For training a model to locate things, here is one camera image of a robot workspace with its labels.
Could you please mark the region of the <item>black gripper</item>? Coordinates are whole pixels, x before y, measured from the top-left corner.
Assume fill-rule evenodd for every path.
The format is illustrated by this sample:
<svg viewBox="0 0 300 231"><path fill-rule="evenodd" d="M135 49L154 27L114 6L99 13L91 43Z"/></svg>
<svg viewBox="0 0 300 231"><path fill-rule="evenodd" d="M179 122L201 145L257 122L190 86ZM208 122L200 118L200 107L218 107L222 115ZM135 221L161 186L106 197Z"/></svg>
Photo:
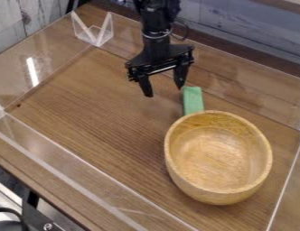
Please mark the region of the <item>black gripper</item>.
<svg viewBox="0 0 300 231"><path fill-rule="evenodd" d="M145 32L143 49L125 64L130 81L139 83L143 95L153 97L151 75L173 70L177 88L186 82L189 67L194 63L194 46L170 42L170 31L163 33Z"/></svg>

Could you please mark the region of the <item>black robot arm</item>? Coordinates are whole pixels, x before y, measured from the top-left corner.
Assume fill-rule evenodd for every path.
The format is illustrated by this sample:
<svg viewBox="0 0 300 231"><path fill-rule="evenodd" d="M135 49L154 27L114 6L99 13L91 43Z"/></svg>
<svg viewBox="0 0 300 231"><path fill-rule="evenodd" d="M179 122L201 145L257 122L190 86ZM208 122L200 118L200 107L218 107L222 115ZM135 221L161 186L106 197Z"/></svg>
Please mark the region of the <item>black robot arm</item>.
<svg viewBox="0 0 300 231"><path fill-rule="evenodd" d="M143 49L125 66L129 80L139 83L146 97L153 97L151 75L171 69L177 88L185 85L189 67L194 63L194 46L170 43L181 0L133 0L133 3L141 15Z"/></svg>

